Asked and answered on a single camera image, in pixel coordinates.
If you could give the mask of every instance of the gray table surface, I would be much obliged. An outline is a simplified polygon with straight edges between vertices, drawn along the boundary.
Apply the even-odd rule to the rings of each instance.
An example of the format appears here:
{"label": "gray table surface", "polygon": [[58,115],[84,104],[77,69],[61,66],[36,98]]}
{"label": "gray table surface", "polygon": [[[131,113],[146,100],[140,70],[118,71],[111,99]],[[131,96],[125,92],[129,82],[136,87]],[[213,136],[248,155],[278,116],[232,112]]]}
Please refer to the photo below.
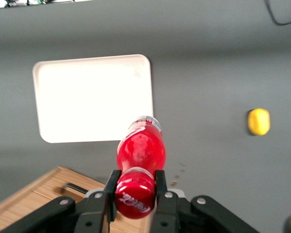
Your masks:
{"label": "gray table surface", "polygon": [[[0,201],[56,166],[107,180],[117,141],[40,137],[32,68],[125,54],[151,61],[168,184],[188,199],[213,197],[258,231],[281,232],[291,215],[291,25],[273,25],[262,0],[0,9]],[[247,111],[258,107],[271,114],[262,137],[246,130]]]}

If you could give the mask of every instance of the wooden board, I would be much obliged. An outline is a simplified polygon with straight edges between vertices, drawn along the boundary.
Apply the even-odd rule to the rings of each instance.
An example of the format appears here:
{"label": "wooden board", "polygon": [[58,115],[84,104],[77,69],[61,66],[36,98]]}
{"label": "wooden board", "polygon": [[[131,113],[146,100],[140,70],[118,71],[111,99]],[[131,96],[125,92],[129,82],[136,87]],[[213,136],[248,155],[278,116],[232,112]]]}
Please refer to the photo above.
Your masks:
{"label": "wooden board", "polygon": [[[82,200],[83,194],[69,188],[62,189],[66,183],[73,183],[87,190],[105,186],[68,168],[57,167],[0,203],[0,230],[62,194],[72,196],[76,202]],[[149,223],[150,216],[134,220],[118,213],[116,220],[110,224],[110,232],[146,233],[149,231]]]}

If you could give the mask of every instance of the bottle label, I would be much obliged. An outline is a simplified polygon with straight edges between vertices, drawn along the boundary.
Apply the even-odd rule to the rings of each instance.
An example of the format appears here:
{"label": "bottle label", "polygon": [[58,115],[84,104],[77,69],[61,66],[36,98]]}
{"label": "bottle label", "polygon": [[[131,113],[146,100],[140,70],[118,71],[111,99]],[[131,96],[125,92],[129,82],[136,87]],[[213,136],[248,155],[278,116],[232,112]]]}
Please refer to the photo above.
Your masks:
{"label": "bottle label", "polygon": [[127,194],[125,192],[123,192],[122,194],[123,194],[123,196],[122,196],[122,198],[119,198],[119,200],[122,201],[125,205],[133,206],[133,207],[139,209],[140,213],[146,213],[146,212],[149,212],[151,210],[151,208],[149,206],[146,206],[145,204],[143,204],[142,202],[133,198],[129,194]]}

